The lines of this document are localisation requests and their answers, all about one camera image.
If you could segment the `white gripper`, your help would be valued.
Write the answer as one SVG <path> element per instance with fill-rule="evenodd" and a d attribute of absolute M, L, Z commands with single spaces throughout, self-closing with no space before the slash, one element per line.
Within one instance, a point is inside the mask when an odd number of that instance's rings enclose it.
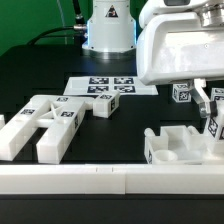
<path fill-rule="evenodd" d="M 211 117 L 213 102 L 204 92 L 204 79 L 224 79 L 224 28 L 202 28 L 194 12 L 156 16 L 139 35 L 136 65 L 145 85 L 193 79 L 190 94 L 200 116 Z"/>

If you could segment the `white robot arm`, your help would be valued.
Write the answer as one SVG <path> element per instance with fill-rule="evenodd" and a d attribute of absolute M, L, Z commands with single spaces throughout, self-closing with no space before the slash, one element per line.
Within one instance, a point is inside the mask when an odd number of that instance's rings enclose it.
<path fill-rule="evenodd" d="M 201 80 L 224 79 L 224 0 L 148 0 L 139 19 L 130 0 L 93 0 L 83 51 L 103 59 L 136 54 L 146 85 L 186 82 L 203 117 L 218 115 Z"/>

